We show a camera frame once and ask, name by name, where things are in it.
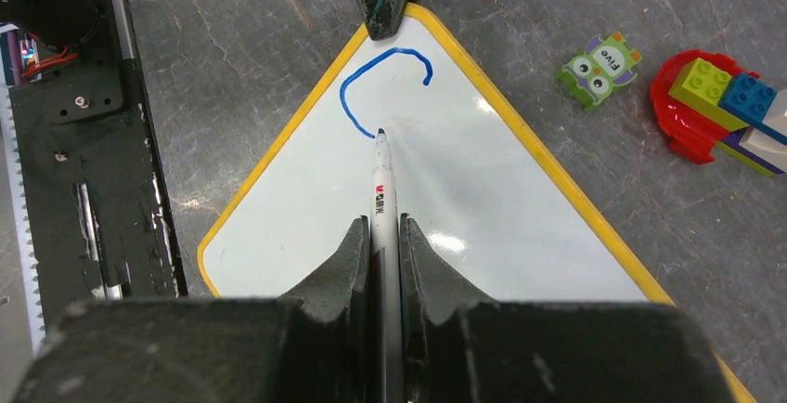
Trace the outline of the blue whiteboard marker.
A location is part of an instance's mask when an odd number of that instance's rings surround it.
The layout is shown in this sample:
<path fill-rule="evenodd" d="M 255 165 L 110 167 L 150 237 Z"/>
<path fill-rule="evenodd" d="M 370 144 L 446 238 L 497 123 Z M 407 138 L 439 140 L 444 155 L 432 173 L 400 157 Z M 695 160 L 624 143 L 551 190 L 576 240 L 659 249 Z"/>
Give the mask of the blue whiteboard marker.
<path fill-rule="evenodd" d="M 370 266 L 376 292 L 374 397 L 378 402 L 405 402 L 399 214 L 393 156 L 383 129 L 375 137 L 372 181 L 369 224 Z"/>

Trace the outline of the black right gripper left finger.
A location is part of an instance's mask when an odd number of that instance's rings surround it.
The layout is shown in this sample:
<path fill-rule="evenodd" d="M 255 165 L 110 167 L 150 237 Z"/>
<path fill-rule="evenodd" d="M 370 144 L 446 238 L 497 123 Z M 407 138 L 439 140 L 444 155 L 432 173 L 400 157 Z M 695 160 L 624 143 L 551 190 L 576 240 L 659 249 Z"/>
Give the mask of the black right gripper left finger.
<path fill-rule="evenodd" d="M 66 308 L 17 402 L 365 402 L 365 217 L 273 299 L 82 301 Z"/>

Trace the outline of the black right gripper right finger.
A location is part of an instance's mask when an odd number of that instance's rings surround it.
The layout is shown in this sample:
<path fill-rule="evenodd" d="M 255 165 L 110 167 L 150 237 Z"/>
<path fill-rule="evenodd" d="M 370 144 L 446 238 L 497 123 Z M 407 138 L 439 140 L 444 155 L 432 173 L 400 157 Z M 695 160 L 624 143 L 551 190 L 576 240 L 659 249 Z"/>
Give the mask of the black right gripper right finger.
<path fill-rule="evenodd" d="M 414 402 L 731 402 L 699 326 L 652 302 L 498 301 L 400 219 Z"/>

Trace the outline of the yellow framed whiteboard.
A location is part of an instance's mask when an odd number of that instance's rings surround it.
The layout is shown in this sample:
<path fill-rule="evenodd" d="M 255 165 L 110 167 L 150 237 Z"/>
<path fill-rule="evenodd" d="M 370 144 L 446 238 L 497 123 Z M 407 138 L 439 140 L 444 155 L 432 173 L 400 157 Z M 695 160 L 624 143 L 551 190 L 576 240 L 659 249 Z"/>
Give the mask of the yellow framed whiteboard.
<path fill-rule="evenodd" d="M 433 13 L 397 34 L 357 29 L 198 249 L 219 297 L 273 297 L 340 241 L 347 221 L 392 244 L 412 216 L 441 260 L 494 298 L 670 298 Z"/>

